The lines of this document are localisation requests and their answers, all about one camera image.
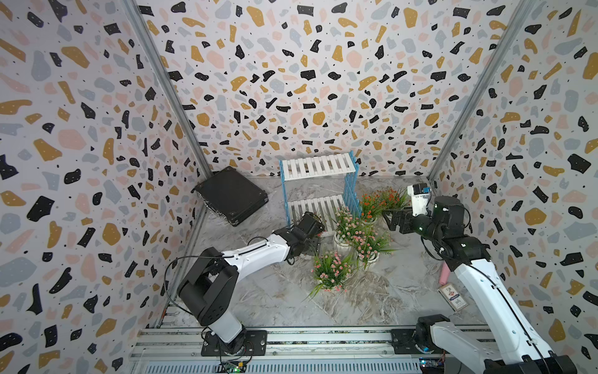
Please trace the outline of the red flower pot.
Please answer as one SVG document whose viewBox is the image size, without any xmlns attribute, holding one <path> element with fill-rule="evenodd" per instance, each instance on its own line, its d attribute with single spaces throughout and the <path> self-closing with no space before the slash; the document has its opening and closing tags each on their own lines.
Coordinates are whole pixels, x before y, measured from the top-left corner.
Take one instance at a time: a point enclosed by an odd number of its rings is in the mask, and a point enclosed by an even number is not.
<svg viewBox="0 0 598 374">
<path fill-rule="evenodd" d="M 376 192 L 379 213 L 403 210 L 409 204 L 409 196 L 405 189 L 385 188 Z"/>
<path fill-rule="evenodd" d="M 361 197 L 361 219 L 364 222 L 375 222 L 382 214 L 384 198 L 380 193 L 366 193 Z"/>
</svg>

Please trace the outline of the blue white slatted rack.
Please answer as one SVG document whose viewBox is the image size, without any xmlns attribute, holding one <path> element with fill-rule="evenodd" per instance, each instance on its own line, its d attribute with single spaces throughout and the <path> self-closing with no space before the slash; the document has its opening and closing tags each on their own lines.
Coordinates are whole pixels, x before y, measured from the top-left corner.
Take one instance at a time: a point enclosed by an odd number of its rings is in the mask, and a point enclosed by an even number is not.
<svg viewBox="0 0 598 374">
<path fill-rule="evenodd" d="M 359 164 L 352 152 L 280 161 L 283 205 L 289 225 L 312 212 L 325 225 L 323 237 L 336 231 L 336 212 L 347 208 L 361 216 L 356 191 Z"/>
</svg>

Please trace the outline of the pink flower pot front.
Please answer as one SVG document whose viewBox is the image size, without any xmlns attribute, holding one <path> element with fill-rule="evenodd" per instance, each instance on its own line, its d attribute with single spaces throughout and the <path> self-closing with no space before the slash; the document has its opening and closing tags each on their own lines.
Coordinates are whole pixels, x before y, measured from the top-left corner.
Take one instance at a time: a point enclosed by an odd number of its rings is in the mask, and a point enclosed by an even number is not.
<svg viewBox="0 0 598 374">
<path fill-rule="evenodd" d="M 341 257 L 338 252 L 327 252 L 314 257 L 311 274 L 316 285 L 308 294 L 313 299 L 321 291 L 342 291 L 345 283 L 356 274 L 353 255 Z"/>
</svg>

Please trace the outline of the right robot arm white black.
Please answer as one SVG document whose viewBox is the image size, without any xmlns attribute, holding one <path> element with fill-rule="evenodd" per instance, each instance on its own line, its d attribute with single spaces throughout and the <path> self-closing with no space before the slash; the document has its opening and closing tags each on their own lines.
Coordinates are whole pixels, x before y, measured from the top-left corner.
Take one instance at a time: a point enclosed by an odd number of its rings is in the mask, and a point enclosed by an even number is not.
<svg viewBox="0 0 598 374">
<path fill-rule="evenodd" d="M 567 355 L 557 355 L 523 315 L 499 277 L 491 256 L 465 232 L 468 211 L 452 196 L 431 197 L 422 184 L 407 190 L 411 206 L 393 212 L 392 231 L 418 234 L 463 283 L 493 334 L 496 349 L 479 342 L 440 314 L 422 316 L 410 342 L 423 354 L 448 352 L 474 373 L 575 373 Z"/>
</svg>

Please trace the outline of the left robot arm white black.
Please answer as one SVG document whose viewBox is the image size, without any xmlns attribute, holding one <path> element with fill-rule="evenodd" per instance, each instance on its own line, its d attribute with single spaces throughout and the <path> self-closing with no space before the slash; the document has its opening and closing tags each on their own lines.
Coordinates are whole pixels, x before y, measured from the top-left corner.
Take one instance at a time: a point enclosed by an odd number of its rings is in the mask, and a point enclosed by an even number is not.
<svg viewBox="0 0 598 374">
<path fill-rule="evenodd" d="M 297 224 L 275 230 L 246 247 L 219 252 L 204 250 L 179 284 L 176 296 L 202 327 L 213 331 L 229 351 L 241 349 L 246 328 L 229 310 L 237 283 L 274 263 L 292 260 L 324 232 L 322 220 L 304 213 Z"/>
</svg>

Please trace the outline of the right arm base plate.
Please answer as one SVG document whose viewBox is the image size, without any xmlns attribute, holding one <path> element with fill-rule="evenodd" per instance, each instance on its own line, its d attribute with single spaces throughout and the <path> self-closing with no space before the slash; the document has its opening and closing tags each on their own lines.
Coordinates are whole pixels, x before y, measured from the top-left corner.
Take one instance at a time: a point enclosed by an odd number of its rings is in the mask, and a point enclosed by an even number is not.
<svg viewBox="0 0 598 374">
<path fill-rule="evenodd" d="M 431 342 L 421 342 L 414 328 L 390 330 L 395 355 L 440 355 L 445 351 Z"/>
</svg>

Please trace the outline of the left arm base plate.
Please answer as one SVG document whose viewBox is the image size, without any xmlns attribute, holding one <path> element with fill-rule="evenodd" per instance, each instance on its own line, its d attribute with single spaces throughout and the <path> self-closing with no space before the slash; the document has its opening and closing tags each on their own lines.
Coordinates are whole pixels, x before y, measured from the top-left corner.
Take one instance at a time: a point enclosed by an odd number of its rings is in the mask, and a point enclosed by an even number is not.
<svg viewBox="0 0 598 374">
<path fill-rule="evenodd" d="M 242 330 L 230 343 L 223 342 L 215 333 L 208 333 L 202 346 L 202 357 L 264 356 L 268 332 L 266 330 Z"/>
</svg>

